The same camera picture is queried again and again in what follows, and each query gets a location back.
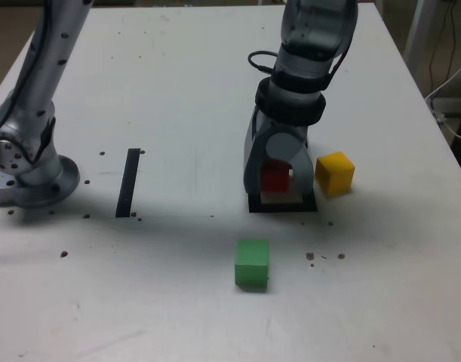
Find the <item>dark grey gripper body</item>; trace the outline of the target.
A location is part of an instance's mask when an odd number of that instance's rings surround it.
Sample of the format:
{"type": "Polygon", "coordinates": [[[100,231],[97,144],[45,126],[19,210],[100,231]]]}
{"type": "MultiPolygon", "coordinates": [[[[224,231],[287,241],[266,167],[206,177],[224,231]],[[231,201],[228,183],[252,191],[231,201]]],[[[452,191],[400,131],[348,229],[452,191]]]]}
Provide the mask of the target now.
{"type": "Polygon", "coordinates": [[[261,126],[268,127],[272,134],[288,133],[298,139],[306,148],[309,147],[308,126],[293,126],[279,123],[267,115],[261,115],[261,126]]]}

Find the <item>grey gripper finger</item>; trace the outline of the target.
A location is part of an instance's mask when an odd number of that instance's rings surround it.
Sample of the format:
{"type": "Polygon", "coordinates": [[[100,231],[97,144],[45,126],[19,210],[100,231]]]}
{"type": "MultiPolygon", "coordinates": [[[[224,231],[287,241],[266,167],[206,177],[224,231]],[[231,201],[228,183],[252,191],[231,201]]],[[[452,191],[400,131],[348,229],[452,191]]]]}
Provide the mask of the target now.
{"type": "Polygon", "coordinates": [[[244,141],[244,189],[248,195],[260,193],[260,169],[267,156],[266,143],[271,124],[258,108],[254,109],[244,141]]]}
{"type": "Polygon", "coordinates": [[[275,133],[266,142],[266,152],[291,166],[295,188],[301,195],[313,192],[314,168],[305,143],[289,133],[275,133]]]}

